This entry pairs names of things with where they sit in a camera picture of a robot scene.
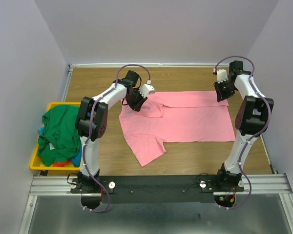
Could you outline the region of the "orange t shirt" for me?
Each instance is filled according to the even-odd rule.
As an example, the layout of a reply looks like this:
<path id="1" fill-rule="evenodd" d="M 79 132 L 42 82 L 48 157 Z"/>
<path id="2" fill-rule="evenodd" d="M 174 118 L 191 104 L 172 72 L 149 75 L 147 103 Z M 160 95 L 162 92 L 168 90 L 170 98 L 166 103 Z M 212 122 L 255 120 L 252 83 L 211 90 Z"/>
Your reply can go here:
<path id="1" fill-rule="evenodd" d="M 71 167 L 73 166 L 71 160 L 61 161 L 61 162 L 53 162 L 53 167 L 62 168 L 62 167 Z"/>

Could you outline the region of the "pink t shirt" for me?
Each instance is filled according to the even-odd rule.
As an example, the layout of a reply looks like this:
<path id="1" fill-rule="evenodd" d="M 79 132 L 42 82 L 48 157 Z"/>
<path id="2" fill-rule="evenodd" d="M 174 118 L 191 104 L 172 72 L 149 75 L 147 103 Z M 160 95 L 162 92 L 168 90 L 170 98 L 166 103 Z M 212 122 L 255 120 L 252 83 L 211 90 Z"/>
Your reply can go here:
<path id="1" fill-rule="evenodd" d="M 123 106 L 123 136 L 144 167 L 166 152 L 164 143 L 235 141 L 226 100 L 215 91 L 158 92 L 140 111 Z"/>

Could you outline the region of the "aluminium front rail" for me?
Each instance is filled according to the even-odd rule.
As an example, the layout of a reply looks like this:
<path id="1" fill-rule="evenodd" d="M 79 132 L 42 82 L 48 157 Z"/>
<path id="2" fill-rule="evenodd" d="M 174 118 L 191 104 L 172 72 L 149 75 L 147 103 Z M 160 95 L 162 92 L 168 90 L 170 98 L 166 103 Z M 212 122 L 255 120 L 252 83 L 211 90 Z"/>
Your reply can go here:
<path id="1" fill-rule="evenodd" d="M 285 174 L 248 175 L 242 177 L 244 191 L 247 194 L 249 188 L 255 194 L 291 194 L 292 188 Z M 64 176 L 35 176 L 32 179 L 29 194 L 31 196 L 64 196 L 73 195 L 71 187 Z"/>

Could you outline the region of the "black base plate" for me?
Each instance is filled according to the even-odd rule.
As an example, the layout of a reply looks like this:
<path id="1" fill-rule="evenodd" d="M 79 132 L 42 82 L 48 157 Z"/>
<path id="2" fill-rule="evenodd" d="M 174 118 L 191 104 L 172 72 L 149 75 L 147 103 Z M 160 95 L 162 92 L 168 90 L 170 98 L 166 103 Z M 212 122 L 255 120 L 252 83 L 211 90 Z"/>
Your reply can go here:
<path id="1" fill-rule="evenodd" d="M 217 175 L 97 176 L 78 173 L 66 179 L 72 194 L 81 195 L 81 204 L 91 211 L 103 205 L 138 203 L 214 203 L 232 207 L 242 180 L 229 182 Z"/>

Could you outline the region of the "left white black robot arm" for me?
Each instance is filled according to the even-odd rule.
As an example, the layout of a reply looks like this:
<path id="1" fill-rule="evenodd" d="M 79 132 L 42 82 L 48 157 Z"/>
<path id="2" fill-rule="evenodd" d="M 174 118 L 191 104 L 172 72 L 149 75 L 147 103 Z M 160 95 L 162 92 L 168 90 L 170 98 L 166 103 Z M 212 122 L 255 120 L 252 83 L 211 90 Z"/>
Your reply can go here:
<path id="1" fill-rule="evenodd" d="M 81 167 L 76 184 L 79 191 L 85 189 L 92 193 L 100 189 L 103 193 L 109 192 L 108 187 L 100 182 L 98 164 L 100 138 L 106 131 L 108 111 L 122 100 L 128 101 L 132 110 L 139 111 L 147 96 L 155 91 L 151 85 L 150 72 L 147 74 L 146 83 L 136 87 L 137 82 L 141 80 L 136 72 L 129 70 L 122 79 L 119 79 L 117 73 L 115 80 L 105 91 L 82 99 L 75 123 L 82 144 Z"/>

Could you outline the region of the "yellow plastic bin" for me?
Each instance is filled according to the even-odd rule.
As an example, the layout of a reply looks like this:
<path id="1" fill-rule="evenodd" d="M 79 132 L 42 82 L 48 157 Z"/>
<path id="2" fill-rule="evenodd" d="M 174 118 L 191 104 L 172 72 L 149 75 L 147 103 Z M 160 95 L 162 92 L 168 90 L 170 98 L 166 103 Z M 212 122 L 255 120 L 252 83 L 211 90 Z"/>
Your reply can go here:
<path id="1" fill-rule="evenodd" d="M 77 171 L 81 140 L 75 127 L 79 102 L 52 102 L 42 116 L 42 126 L 29 167 L 32 170 Z"/>

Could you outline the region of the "green t shirt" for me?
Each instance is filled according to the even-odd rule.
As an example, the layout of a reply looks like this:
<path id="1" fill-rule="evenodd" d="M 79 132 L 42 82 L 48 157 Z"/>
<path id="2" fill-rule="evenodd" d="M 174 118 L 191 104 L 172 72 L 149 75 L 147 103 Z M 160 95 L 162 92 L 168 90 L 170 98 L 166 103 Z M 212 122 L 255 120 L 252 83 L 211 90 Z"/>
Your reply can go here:
<path id="1" fill-rule="evenodd" d="M 42 116 L 44 131 L 38 138 L 37 155 L 45 166 L 67 162 L 80 152 L 81 140 L 75 127 L 78 112 L 77 106 L 57 105 Z"/>

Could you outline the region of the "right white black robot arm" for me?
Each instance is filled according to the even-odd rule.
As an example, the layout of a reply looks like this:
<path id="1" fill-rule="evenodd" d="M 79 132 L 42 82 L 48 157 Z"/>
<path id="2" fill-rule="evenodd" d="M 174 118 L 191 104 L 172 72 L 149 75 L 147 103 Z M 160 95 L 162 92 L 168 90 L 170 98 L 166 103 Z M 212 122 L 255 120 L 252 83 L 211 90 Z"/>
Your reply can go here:
<path id="1" fill-rule="evenodd" d="M 214 87 L 217 101 L 232 97 L 238 91 L 243 99 L 235 118 L 236 139 L 228 158 L 217 172 L 214 185 L 226 191 L 240 184 L 245 175 L 243 166 L 251 147 L 266 131 L 271 120 L 274 100 L 265 97 L 253 78 L 254 71 L 245 71 L 243 62 L 235 60 L 229 64 L 229 71 L 214 67 L 217 76 Z"/>

